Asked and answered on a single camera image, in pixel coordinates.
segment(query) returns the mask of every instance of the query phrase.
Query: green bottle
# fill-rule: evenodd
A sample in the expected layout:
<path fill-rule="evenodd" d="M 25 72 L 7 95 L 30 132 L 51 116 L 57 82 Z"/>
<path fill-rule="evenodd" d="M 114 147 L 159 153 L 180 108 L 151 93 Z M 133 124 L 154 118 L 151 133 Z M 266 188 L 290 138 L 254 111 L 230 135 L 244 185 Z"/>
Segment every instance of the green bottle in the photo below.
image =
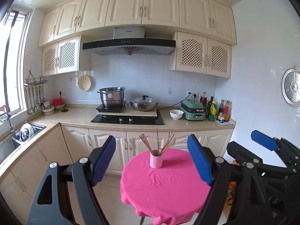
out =
<path fill-rule="evenodd" d="M 212 101 L 212 104 L 210 106 L 210 111 L 209 111 L 209 116 L 208 116 L 208 120 L 211 122 L 215 121 L 215 115 L 217 114 L 217 102 L 216 101 Z"/>

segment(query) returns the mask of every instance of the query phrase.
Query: pink tablecloth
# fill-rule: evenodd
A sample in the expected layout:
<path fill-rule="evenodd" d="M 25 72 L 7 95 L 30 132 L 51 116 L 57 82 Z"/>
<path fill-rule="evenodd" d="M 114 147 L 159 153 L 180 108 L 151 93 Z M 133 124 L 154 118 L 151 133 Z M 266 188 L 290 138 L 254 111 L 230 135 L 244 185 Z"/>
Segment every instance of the pink tablecloth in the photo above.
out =
<path fill-rule="evenodd" d="M 168 149 L 163 166 L 149 166 L 150 152 L 132 158 L 121 178 L 121 199 L 136 215 L 153 218 L 153 225 L 188 222 L 199 212 L 210 187 L 200 179 L 188 152 Z"/>

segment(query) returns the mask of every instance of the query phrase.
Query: pink cup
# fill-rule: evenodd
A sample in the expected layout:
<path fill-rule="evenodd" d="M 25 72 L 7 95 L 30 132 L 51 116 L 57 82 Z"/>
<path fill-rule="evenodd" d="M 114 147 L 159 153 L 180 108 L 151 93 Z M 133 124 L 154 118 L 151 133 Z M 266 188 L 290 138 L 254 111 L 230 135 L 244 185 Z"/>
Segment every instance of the pink cup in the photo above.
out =
<path fill-rule="evenodd" d="M 164 156 L 158 156 L 158 151 L 160 152 L 160 150 L 158 149 L 155 149 L 155 150 L 152 150 L 154 156 L 151 154 L 150 152 L 150 167 L 152 168 L 161 168 L 161 166 L 163 165 L 163 159 L 164 159 Z"/>

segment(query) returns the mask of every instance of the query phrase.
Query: gas stove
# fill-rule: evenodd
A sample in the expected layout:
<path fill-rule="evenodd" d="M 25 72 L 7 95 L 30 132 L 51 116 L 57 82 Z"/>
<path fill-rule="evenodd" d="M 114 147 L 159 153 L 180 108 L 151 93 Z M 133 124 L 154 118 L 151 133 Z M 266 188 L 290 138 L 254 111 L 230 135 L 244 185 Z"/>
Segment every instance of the gas stove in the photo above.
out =
<path fill-rule="evenodd" d="M 156 117 L 140 117 L 140 116 L 118 116 L 98 114 L 91 122 L 102 124 L 124 124 L 124 125 L 164 125 L 161 113 L 156 110 Z"/>

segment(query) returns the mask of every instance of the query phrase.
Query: green electric grill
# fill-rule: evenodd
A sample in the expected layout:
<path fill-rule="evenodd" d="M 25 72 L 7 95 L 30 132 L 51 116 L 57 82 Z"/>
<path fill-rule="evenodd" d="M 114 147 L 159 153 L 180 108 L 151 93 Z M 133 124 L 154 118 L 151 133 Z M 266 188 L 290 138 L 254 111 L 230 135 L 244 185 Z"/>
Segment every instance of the green electric grill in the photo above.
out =
<path fill-rule="evenodd" d="M 184 99 L 181 101 L 179 110 L 184 112 L 183 117 L 189 121 L 199 121 L 205 118 L 205 107 L 195 99 Z"/>

